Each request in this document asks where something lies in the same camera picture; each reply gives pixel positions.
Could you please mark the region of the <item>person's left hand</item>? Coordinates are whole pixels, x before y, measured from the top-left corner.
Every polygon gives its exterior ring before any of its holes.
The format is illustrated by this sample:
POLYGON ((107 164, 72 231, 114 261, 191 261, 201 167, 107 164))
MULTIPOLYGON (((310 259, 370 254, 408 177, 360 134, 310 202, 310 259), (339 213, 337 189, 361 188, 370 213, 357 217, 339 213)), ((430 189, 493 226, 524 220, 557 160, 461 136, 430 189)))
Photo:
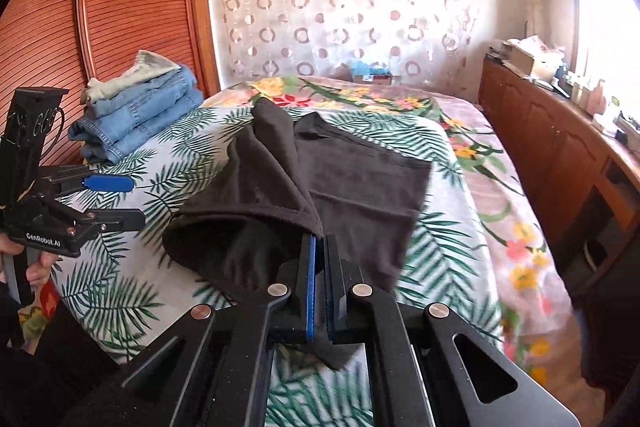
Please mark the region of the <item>person's left hand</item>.
MULTIPOLYGON (((24 246, 14 243, 6 233, 0 233, 0 251, 2 255, 17 256, 24 251, 24 246)), ((32 262, 26 269, 26 277, 29 284, 41 287, 50 280, 51 269, 60 257, 57 254, 41 251, 38 259, 32 262)))

